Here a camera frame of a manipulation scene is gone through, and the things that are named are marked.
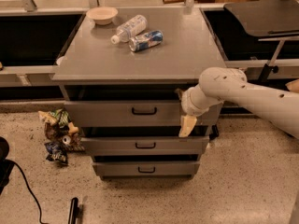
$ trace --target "bottle cap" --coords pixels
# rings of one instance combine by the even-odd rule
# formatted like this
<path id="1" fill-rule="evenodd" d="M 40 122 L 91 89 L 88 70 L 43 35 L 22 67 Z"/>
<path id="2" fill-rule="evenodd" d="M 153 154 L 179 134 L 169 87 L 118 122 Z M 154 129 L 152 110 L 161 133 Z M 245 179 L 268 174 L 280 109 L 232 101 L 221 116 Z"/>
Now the bottle cap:
<path id="1" fill-rule="evenodd" d="M 111 42 L 112 42 L 113 44 L 118 44 L 118 43 L 120 43 L 120 37 L 119 37 L 118 35 L 113 35 L 113 36 L 111 37 Z"/>

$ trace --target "cabinet top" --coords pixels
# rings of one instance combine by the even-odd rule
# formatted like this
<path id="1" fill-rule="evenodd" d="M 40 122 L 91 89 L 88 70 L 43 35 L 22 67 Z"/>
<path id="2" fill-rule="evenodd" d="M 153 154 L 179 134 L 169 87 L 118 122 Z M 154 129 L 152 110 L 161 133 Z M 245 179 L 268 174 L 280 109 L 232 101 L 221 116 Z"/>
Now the cabinet top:
<path id="1" fill-rule="evenodd" d="M 95 82 L 194 82 L 210 66 L 224 60 L 199 8 L 122 7 L 114 21 L 95 25 L 85 17 L 63 61 L 54 67 L 53 80 Z M 148 28 L 160 30 L 164 41 L 132 52 L 128 43 L 113 45 L 116 28 L 141 14 Z"/>

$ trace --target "crumpled snack bag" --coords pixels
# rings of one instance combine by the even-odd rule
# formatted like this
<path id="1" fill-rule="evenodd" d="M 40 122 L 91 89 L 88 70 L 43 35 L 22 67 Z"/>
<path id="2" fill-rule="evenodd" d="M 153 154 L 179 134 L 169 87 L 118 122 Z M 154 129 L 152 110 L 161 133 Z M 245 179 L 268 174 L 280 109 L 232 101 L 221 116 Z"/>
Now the crumpled snack bag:
<path id="1" fill-rule="evenodd" d="M 60 164 L 67 165 L 67 154 L 64 149 L 64 144 L 59 141 L 51 141 L 45 144 L 48 156 L 48 161 L 58 161 Z"/>

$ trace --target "bottom drawer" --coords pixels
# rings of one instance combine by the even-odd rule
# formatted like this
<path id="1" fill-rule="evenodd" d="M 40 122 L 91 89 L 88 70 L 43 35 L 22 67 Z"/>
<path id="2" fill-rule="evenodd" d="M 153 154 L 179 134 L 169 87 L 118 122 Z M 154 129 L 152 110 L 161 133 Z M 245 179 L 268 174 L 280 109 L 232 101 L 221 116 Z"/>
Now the bottom drawer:
<path id="1" fill-rule="evenodd" d="M 142 161 L 136 162 L 94 162 L 93 169 L 97 175 L 116 176 L 193 176 L 197 173 L 199 161 Z"/>

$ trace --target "top drawer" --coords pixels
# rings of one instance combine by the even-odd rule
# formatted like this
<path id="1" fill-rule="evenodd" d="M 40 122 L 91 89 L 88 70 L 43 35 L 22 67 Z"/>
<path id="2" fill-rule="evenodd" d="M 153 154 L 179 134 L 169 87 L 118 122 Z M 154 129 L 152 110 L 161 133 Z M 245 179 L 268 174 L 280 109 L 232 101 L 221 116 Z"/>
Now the top drawer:
<path id="1" fill-rule="evenodd" d="M 66 102 L 79 127 L 176 126 L 183 112 L 179 101 Z"/>

